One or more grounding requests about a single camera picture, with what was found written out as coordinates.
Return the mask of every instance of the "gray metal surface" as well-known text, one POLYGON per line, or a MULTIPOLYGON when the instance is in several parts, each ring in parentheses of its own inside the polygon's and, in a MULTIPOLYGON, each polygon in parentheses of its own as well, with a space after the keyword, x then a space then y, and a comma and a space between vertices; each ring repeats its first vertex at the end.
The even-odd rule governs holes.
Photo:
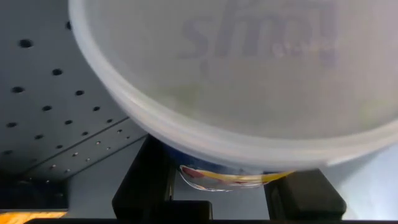
MULTIPOLYGON (((23 173, 74 146, 78 150, 87 146, 85 153, 91 158, 105 156, 88 147, 92 137, 127 117, 80 53, 68 26, 67 4, 67 0, 0 1, 2 171, 23 173)), ((132 122, 120 125, 134 137, 143 134, 132 122)), ((114 141, 107 142, 114 150, 128 143, 113 135, 109 130, 98 136, 114 141)), ((62 155, 56 157, 60 166, 75 163, 62 155)), ((85 165, 73 164, 71 173, 85 165)), ((61 177, 61 172, 41 167, 32 175, 61 177)))
POLYGON ((62 180, 145 135, 131 119, 126 119, 28 171, 25 177, 62 180))

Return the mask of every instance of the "translucent plastic lid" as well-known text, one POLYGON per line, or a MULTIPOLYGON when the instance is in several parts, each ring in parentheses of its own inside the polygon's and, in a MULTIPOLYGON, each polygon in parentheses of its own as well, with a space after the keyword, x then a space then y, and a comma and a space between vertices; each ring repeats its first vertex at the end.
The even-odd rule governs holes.
POLYGON ((396 0, 78 4, 78 29, 118 74, 100 78, 121 98, 133 88, 217 130, 288 141, 351 136, 398 115, 396 0))

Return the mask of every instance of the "plastic tub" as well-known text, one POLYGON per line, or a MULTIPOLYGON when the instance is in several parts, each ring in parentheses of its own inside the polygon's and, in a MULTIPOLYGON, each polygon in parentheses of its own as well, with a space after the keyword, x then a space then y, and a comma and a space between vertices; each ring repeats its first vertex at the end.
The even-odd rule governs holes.
POLYGON ((145 130, 230 167, 311 169, 398 140, 396 0, 70 1, 83 55, 145 130))

